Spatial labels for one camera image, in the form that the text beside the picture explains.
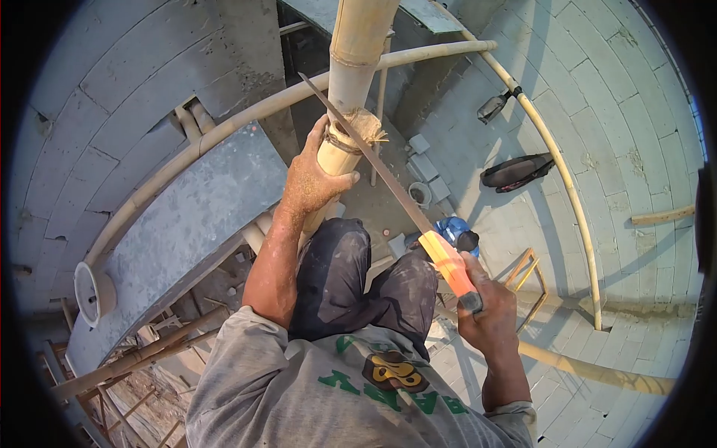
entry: gray t-shirt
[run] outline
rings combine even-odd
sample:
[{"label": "gray t-shirt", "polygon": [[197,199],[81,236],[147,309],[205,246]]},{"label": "gray t-shirt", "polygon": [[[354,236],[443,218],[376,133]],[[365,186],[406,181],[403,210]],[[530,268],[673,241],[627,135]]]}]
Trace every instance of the gray t-shirt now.
[{"label": "gray t-shirt", "polygon": [[529,401],[485,416],[417,355],[369,325],[312,343],[244,306],[219,331],[186,415],[190,447],[529,447]]}]

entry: white bucket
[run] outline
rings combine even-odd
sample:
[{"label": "white bucket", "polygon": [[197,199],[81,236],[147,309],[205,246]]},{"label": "white bucket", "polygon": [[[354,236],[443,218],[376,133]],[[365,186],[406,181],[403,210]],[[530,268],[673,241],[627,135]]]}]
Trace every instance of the white bucket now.
[{"label": "white bucket", "polygon": [[117,290],[110,276],[93,272],[85,262],[75,268],[75,299],[80,314],[94,328],[102,316],[109,314],[117,305]]},{"label": "white bucket", "polygon": [[427,209],[431,204],[431,189],[422,182],[412,183],[408,187],[408,194],[422,209]]}]

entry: orange saw handle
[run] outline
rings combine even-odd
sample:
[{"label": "orange saw handle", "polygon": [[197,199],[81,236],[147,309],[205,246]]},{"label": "orange saw handle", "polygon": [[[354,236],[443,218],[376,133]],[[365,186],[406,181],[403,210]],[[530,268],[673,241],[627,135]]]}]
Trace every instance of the orange saw handle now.
[{"label": "orange saw handle", "polygon": [[418,238],[433,260],[438,271],[448,282],[451,291],[466,310],[478,313],[483,309],[483,299],[468,278],[465,262],[458,252],[436,231],[429,230]]}]

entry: hand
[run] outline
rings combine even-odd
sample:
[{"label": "hand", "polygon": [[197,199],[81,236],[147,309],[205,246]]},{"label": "hand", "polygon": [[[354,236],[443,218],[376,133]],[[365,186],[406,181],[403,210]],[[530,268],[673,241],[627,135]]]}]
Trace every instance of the hand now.
[{"label": "hand", "polygon": [[478,258],[461,252],[465,270],[471,283],[483,299],[483,310],[472,314],[458,303],[458,333],[480,350],[487,362],[518,351],[516,335],[516,295],[505,286],[491,280]]},{"label": "hand", "polygon": [[319,210],[359,181],[357,171],[330,176],[319,166],[316,156],[328,124],[328,115],[319,118],[306,137],[304,150],[291,161],[282,203],[294,213],[306,215]]}]

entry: dark bag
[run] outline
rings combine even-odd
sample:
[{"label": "dark bag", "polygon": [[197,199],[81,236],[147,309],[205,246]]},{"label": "dark bag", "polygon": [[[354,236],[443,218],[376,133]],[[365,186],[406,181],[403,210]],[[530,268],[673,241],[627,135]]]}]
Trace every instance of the dark bag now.
[{"label": "dark bag", "polygon": [[553,165],[550,153],[533,154],[500,163],[483,171],[480,178],[483,185],[495,187],[496,193],[507,193],[545,176]]}]

